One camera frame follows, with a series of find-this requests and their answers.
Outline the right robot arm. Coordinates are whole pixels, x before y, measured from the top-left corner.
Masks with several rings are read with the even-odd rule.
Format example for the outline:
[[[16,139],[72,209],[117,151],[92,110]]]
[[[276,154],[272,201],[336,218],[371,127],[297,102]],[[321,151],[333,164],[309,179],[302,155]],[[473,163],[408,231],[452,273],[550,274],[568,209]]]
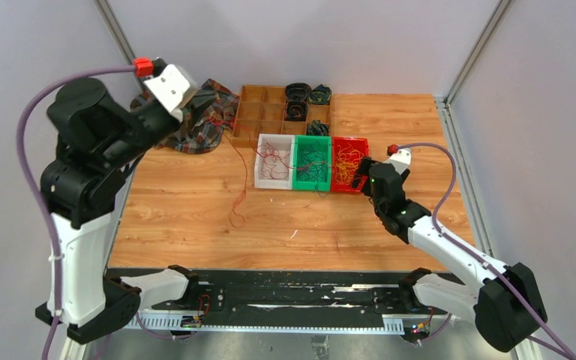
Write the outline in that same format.
[[[548,321],[532,270],[507,265],[456,236],[431,212],[407,198],[403,184],[410,153],[399,151],[387,161],[363,157],[351,182],[370,198],[384,228],[408,245],[443,264],[457,281],[425,268],[399,283],[400,306],[410,313],[438,308],[475,325],[494,349],[507,353]]]

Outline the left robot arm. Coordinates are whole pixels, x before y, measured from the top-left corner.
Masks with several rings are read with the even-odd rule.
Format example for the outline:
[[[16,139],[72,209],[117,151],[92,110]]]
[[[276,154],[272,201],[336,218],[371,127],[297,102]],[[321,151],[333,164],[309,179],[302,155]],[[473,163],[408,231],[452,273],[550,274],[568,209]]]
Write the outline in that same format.
[[[47,115],[58,130],[55,160],[40,193],[58,233],[61,316],[67,336],[87,344],[124,328],[143,308],[200,300],[198,276],[184,267],[142,276],[106,275],[106,233],[131,163],[175,133],[179,120],[155,99],[132,111],[93,77],[60,88]]]

